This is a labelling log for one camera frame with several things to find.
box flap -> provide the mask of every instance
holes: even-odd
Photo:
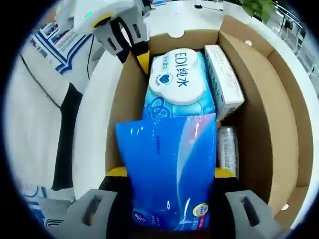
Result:
[[[276,213],[295,188],[298,175],[298,135],[289,98],[266,57],[226,33],[219,34],[219,45],[246,99],[241,117],[233,122],[239,135],[240,180]]]
[[[169,34],[153,36],[149,40],[149,49],[152,55],[163,54],[178,48],[202,49],[205,45],[216,44],[218,30],[188,30],[180,38]]]
[[[314,144],[308,108],[300,87],[290,68],[274,50],[268,57],[279,75],[292,105],[299,138],[299,171],[297,187],[307,186],[313,169]]]
[[[259,35],[254,29],[232,16],[224,16],[220,31],[236,37],[245,42],[247,40],[252,42],[252,47],[259,51],[262,55],[268,57],[274,50],[272,45]]]
[[[129,54],[115,90],[106,139],[106,172],[123,165],[115,135],[115,124],[142,119],[147,77]]]

blue plastic package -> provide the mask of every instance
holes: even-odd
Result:
[[[181,48],[153,59],[143,119],[214,112],[208,69],[202,53]]]
[[[216,162],[216,115],[116,124],[133,187],[133,219],[164,231],[208,227]]]

plastic-wrapped item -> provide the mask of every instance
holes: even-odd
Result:
[[[181,48],[152,62],[143,119],[196,116],[215,112],[208,71],[200,52]]]
[[[236,178],[239,178],[239,154],[235,128],[220,127],[217,131],[217,138],[220,167],[229,169]]]
[[[216,115],[116,125],[133,186],[133,219],[165,231],[208,227],[208,194],[216,163]]]

white table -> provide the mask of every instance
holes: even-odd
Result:
[[[202,1],[202,6],[215,8],[216,3]],[[248,24],[280,53],[302,90],[309,110],[314,137],[314,165],[310,188],[292,227],[295,227],[312,204],[319,188],[319,101],[307,73],[291,49],[271,29],[232,3],[224,2],[224,12],[195,9],[193,1],[173,1],[158,6],[145,23],[150,36],[169,33],[180,37],[188,29],[219,29],[223,16],[232,15]],[[121,74],[120,61],[105,52],[96,66],[84,92],[76,122],[73,152],[73,183],[78,199],[91,188],[98,188],[105,177],[107,126],[115,88]]]

